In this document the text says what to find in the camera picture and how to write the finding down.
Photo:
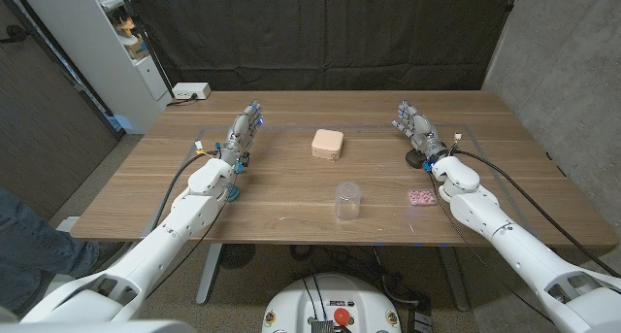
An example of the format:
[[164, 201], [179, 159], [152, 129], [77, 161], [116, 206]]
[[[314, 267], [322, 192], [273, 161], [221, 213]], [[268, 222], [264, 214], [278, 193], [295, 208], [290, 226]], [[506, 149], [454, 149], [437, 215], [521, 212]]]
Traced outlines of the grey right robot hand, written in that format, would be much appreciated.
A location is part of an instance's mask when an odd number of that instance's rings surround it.
[[407, 100], [399, 105], [397, 114], [399, 119], [394, 119], [392, 125], [409, 139], [418, 156], [435, 163], [447, 155], [447, 146], [441, 141], [436, 126]]

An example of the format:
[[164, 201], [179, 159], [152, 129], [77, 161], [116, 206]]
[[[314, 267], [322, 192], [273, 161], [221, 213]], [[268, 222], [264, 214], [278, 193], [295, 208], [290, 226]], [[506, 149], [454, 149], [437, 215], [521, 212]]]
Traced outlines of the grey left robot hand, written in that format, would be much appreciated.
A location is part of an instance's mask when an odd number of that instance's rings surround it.
[[219, 158], [230, 165], [239, 163], [247, 167], [253, 139], [263, 122], [261, 104], [253, 100], [229, 127]]

